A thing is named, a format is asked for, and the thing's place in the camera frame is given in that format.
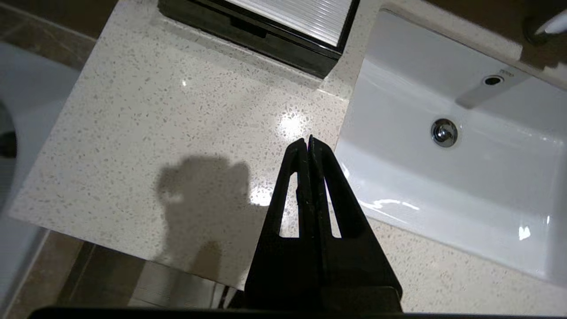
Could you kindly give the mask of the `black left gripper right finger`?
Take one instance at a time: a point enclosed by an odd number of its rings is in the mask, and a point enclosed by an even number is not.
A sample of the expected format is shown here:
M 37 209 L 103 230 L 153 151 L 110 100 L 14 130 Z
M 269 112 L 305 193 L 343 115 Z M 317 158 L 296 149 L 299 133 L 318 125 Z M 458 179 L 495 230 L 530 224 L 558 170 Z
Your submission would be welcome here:
M 309 138 L 321 299 L 334 311 L 400 311 L 403 289 L 331 148 Z

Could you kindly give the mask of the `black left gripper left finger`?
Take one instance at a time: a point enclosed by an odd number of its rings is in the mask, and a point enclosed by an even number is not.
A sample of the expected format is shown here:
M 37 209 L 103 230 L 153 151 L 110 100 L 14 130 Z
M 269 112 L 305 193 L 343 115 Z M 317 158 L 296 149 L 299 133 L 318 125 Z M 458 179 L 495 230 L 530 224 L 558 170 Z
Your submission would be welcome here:
M 292 174 L 296 174 L 299 236 L 282 237 L 280 228 Z M 245 283 L 249 309 L 296 311 L 316 305 L 318 252 L 307 146 L 291 143 L 283 156 L 271 204 Z

